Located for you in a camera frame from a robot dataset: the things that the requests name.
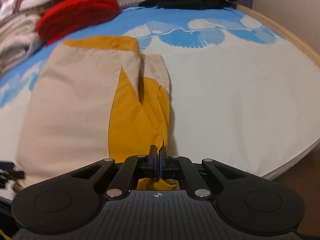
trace stack of folded towels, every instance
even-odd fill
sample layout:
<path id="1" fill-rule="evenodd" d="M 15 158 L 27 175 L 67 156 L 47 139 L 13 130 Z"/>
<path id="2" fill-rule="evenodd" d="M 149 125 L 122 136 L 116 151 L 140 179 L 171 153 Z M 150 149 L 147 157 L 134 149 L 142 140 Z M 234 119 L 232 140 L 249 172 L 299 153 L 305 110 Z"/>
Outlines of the stack of folded towels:
<path id="1" fill-rule="evenodd" d="M 116 0 L 7 0 L 0 9 L 0 73 L 33 54 L 42 41 L 49 45 L 119 13 Z"/>

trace blue and white sheet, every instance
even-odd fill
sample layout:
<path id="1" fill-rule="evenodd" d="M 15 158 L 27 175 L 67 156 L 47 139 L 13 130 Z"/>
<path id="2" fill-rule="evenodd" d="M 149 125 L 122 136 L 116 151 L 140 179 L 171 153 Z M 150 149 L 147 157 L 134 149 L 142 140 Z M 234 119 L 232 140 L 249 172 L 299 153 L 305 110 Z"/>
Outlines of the blue and white sheet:
<path id="1" fill-rule="evenodd" d="M 264 176 L 320 138 L 319 69 L 239 11 L 130 8 L 66 38 L 97 35 L 133 36 L 143 53 L 164 57 L 172 84 L 169 154 Z M 0 81 L 0 159 L 15 157 L 32 89 L 57 44 Z"/>

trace red towel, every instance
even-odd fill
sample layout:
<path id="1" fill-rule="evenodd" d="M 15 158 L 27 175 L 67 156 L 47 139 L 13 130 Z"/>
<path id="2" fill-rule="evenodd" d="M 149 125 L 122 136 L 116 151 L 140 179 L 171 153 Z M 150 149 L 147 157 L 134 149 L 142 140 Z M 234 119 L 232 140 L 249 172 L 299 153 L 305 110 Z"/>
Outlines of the red towel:
<path id="1" fill-rule="evenodd" d="M 71 32 L 110 21 L 119 13 L 117 0 L 65 0 L 44 14 L 38 33 L 50 45 Z"/>

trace beige wall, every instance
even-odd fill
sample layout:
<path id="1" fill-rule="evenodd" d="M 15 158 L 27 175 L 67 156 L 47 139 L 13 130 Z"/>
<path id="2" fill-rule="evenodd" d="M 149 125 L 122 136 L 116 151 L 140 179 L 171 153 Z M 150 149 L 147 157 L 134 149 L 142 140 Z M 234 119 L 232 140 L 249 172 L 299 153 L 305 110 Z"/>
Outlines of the beige wall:
<path id="1" fill-rule="evenodd" d="M 281 24 L 320 54 L 320 0 L 253 0 L 252 8 Z"/>

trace mattress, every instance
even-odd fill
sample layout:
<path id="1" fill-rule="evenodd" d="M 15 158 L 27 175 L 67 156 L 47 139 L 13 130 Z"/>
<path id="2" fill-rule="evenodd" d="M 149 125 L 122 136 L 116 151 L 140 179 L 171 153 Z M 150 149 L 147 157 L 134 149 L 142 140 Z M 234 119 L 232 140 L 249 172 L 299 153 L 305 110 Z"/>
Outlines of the mattress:
<path id="1" fill-rule="evenodd" d="M 163 56 L 171 79 L 169 155 L 213 158 L 271 179 L 318 143 L 319 68 L 239 11 L 129 8 L 66 38 L 97 35 L 129 35 L 143 53 Z M 59 42 L 0 81 L 1 160 L 15 159 L 33 87 Z"/>

